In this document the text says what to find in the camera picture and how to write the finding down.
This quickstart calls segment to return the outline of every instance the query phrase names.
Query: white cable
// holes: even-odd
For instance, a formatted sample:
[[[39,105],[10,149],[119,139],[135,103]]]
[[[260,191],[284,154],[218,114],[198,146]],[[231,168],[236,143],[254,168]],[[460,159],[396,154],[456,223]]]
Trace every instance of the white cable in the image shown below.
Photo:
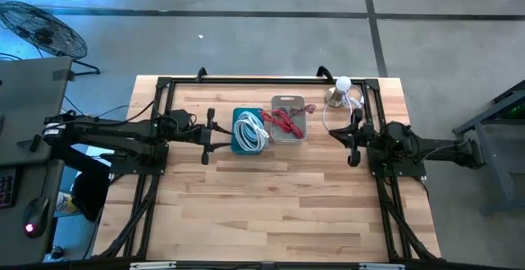
[[[233,125],[233,134],[244,151],[261,152],[268,142],[263,123],[252,113],[242,112]]]
[[[357,85],[352,85],[355,89],[358,90],[358,92],[361,94],[361,98],[359,99],[359,101],[354,98],[354,97],[351,97],[350,94],[349,94],[349,91],[347,91],[344,95],[343,95],[343,105],[345,105],[345,107],[347,107],[349,109],[349,115],[348,115],[348,122],[347,124],[349,124],[349,121],[350,121],[350,118],[352,117],[352,103],[355,105],[356,108],[361,108],[363,105],[364,105],[364,95],[363,95],[363,92],[361,91],[361,89],[357,86]],[[328,106],[330,105],[326,105],[324,109],[322,109],[322,124],[325,126],[326,130],[330,130],[328,128],[328,126],[326,126],[326,109],[328,108]]]

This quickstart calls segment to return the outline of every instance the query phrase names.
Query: red wire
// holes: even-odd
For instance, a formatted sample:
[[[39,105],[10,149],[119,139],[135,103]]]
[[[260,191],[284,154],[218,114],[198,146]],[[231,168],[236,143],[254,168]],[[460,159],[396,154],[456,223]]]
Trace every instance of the red wire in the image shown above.
[[[303,132],[294,124],[294,122],[286,115],[286,113],[284,113],[282,110],[272,110],[272,113],[277,114],[282,120],[277,120],[266,111],[260,111],[261,118],[264,121],[275,123],[285,133],[292,132],[297,139],[302,139],[304,137]]]

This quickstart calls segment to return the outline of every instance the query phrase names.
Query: gray floor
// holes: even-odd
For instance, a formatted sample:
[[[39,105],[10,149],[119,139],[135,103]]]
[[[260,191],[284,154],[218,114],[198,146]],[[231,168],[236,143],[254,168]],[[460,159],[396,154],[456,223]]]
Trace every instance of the gray floor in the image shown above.
[[[364,0],[20,0],[41,7],[110,7],[214,11],[366,11]],[[523,0],[374,0],[378,12],[523,14]],[[366,20],[59,16],[86,40],[85,76],[67,94],[97,114],[129,101],[138,74],[310,76],[327,66],[337,76],[377,76]],[[400,77],[411,122],[421,136],[450,130],[525,77],[525,21],[379,21],[389,76]],[[0,52],[38,57],[0,30]],[[111,118],[123,118],[126,111]],[[426,163],[431,208],[443,257],[456,262],[522,268],[525,213],[482,217],[489,199],[485,170]],[[56,243],[78,259],[92,226],[60,220]],[[71,235],[83,236],[72,239]]]

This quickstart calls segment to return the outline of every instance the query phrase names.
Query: butcher block tabletop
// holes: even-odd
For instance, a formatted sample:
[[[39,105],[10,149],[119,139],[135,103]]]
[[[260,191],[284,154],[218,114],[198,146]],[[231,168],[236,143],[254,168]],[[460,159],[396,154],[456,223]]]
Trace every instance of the butcher block tabletop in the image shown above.
[[[128,117],[154,99],[158,76],[137,76]],[[379,79],[388,121],[409,123],[401,81]],[[227,130],[234,108],[270,110],[275,95],[300,95],[317,105],[307,116],[302,144],[270,143],[258,156],[235,155],[230,147],[210,153],[173,142],[157,193],[147,259],[200,261],[384,262],[388,260],[375,180],[366,152],[358,167],[349,167],[349,150],[331,138],[322,124],[328,85],[177,85],[172,109],[184,108],[205,123],[208,108]],[[359,92],[352,89],[352,96]],[[160,109],[166,102],[163,96]],[[140,119],[150,118],[150,109]],[[347,126],[348,111],[329,108],[330,128]],[[212,142],[230,142],[214,132]],[[114,183],[94,245],[103,252],[130,218],[138,176]],[[418,238],[435,255],[440,251],[427,195],[413,178],[399,178],[404,214]],[[143,223],[135,235],[139,247]],[[399,231],[392,227],[401,253]]]

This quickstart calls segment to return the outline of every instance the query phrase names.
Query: fan grille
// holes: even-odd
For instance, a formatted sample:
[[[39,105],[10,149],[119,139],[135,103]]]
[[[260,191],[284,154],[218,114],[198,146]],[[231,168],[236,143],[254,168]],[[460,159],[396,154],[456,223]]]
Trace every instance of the fan grille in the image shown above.
[[[0,20],[23,40],[54,56],[80,59],[88,54],[85,41],[72,28],[27,3],[0,4]]]

